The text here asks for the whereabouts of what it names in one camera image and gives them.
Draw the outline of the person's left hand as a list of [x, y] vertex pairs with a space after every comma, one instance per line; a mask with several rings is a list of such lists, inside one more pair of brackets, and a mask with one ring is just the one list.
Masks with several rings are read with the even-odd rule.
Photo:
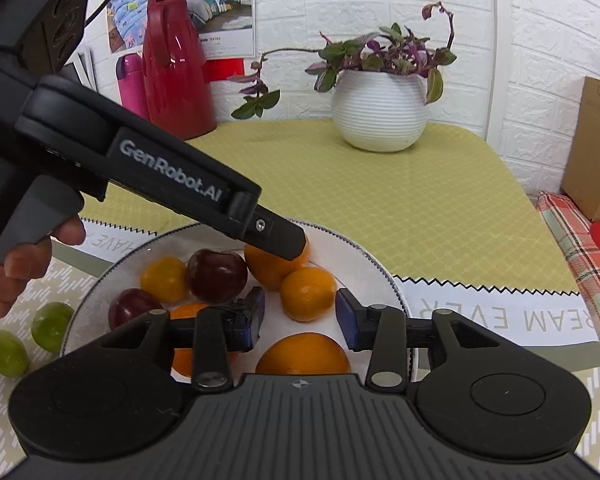
[[51, 236], [34, 245], [17, 246], [6, 256], [0, 264], [0, 318], [9, 312], [30, 281], [45, 275], [52, 260], [52, 237], [70, 246], [81, 245], [86, 237], [83, 222], [74, 216], [54, 229]]

